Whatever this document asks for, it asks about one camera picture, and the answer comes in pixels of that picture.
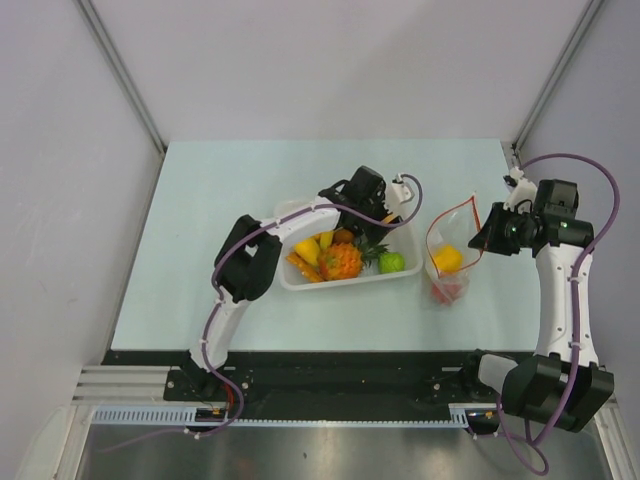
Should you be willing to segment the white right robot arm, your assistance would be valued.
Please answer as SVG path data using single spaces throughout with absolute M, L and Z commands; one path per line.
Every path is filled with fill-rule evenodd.
M 614 391 L 614 376 L 600 367 L 590 331 L 588 247 L 594 229 L 576 217 L 576 184 L 513 175 L 504 181 L 509 196 L 493 203 L 468 245 L 503 256 L 531 251 L 540 285 L 537 345 L 522 361 L 478 351 L 461 388 L 473 401 L 496 392 L 509 415 L 578 432 Z

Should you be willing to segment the pink toy peach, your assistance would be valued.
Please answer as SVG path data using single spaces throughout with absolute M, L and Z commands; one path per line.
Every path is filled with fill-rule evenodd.
M 440 305 L 452 305 L 464 294 L 464 286 L 460 283 L 431 285 L 432 298 Z

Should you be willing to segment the yellow toy bell pepper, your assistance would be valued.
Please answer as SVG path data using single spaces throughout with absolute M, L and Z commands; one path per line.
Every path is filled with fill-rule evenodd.
M 449 244 L 441 246 L 431 257 L 436 269 L 443 274 L 457 272 L 464 262 L 463 254 Z

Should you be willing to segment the clear zip bag red zipper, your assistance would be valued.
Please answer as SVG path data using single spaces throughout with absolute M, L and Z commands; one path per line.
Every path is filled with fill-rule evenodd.
M 465 296 L 471 271 L 483 255 L 468 243 L 480 229 L 475 194 L 440 213 L 429 225 L 424 269 L 438 304 L 451 306 Z

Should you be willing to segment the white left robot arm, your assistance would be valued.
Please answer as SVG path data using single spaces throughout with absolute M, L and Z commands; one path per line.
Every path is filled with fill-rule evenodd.
M 218 298 L 190 361 L 181 368 L 191 393 L 207 400 L 219 392 L 223 380 L 217 370 L 227 360 L 244 311 L 271 287 L 286 243 L 336 226 L 357 238 L 381 241 L 407 223 L 387 209 L 385 191 L 383 178 L 361 166 L 351 179 L 320 191 L 307 206 L 283 217 L 258 221 L 245 215 L 236 221 L 214 261 L 211 284 Z

